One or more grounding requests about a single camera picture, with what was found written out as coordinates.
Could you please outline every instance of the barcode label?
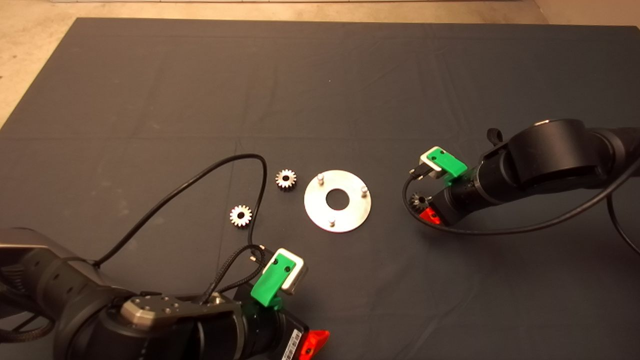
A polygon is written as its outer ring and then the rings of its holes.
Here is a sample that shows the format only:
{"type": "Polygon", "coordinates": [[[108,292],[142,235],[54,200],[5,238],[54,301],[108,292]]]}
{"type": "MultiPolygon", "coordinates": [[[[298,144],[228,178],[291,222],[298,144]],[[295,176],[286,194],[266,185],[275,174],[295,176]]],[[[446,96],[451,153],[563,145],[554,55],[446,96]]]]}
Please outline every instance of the barcode label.
{"type": "Polygon", "coordinates": [[[293,355],[296,354],[296,349],[298,348],[298,343],[300,342],[300,338],[302,338],[302,332],[294,329],[291,334],[291,339],[289,339],[289,344],[287,348],[284,350],[284,355],[282,356],[282,360],[291,360],[293,359],[293,355]]]}

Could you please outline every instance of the metal gear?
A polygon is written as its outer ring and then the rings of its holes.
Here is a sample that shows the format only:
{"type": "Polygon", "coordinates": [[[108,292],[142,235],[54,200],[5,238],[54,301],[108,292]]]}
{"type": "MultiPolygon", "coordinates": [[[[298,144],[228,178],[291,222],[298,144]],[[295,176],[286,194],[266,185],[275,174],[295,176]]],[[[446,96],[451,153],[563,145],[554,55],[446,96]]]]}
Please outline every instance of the metal gear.
{"type": "Polygon", "coordinates": [[[421,193],[413,193],[409,198],[409,204],[411,204],[411,208],[418,214],[423,213],[429,207],[427,198],[421,193]]]}
{"type": "Polygon", "coordinates": [[[276,185],[282,191],[291,190],[296,186],[296,178],[296,173],[293,170],[281,170],[276,174],[276,185]]]}
{"type": "Polygon", "coordinates": [[[251,222],[251,209],[246,205],[238,205],[231,209],[229,220],[236,227],[245,227],[251,222]]]}

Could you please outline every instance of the green 3d-printed part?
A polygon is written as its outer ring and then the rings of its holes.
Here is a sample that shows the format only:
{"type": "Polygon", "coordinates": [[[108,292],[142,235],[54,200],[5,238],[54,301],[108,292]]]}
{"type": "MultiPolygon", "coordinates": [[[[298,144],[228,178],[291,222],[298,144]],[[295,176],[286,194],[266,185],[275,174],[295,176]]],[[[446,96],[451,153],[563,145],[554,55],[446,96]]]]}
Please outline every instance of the green 3d-printed part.
{"type": "Polygon", "coordinates": [[[253,286],[251,296],[263,306],[281,307],[282,301],[275,295],[294,267],[296,267],[295,261],[282,254],[276,255],[253,286]]]}
{"type": "Polygon", "coordinates": [[[433,148],[433,150],[427,154],[427,157],[429,160],[433,161],[434,164],[441,167],[442,170],[446,171],[444,181],[447,185],[451,185],[451,181],[453,179],[457,178],[467,170],[467,166],[462,161],[442,150],[441,147],[433,148]]]}

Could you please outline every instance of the circular metal plate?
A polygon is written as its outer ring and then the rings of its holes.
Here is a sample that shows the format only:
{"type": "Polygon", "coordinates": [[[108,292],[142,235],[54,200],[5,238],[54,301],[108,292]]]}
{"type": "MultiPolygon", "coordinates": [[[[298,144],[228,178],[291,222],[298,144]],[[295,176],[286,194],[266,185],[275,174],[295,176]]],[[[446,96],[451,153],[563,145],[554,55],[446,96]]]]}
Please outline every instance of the circular metal plate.
{"type": "Polygon", "coordinates": [[[343,170],[329,170],[318,174],[305,191],[307,215],[324,230],[345,233],[367,220],[371,210],[371,193],[359,177],[343,170]],[[334,210],[326,203],[326,195],[335,189],[349,196],[349,205],[334,210]]]}

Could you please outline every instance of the red plastic part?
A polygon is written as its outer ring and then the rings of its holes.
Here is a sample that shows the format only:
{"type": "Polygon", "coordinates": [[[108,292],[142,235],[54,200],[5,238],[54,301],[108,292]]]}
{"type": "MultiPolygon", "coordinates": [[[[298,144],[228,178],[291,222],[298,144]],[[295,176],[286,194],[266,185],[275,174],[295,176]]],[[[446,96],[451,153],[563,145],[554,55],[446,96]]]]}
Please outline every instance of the red plastic part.
{"type": "Polygon", "coordinates": [[[327,340],[330,333],[327,330],[311,330],[307,334],[305,341],[300,348],[299,360],[311,360],[311,358],[320,351],[327,340]]]}
{"type": "Polygon", "coordinates": [[[442,223],[442,221],[438,217],[438,214],[436,214],[436,212],[433,211],[433,209],[431,209],[431,208],[427,208],[427,210],[423,211],[422,214],[420,214],[420,217],[423,220],[426,220],[428,222],[432,222],[432,223],[434,223],[436,225],[440,225],[442,223]]]}

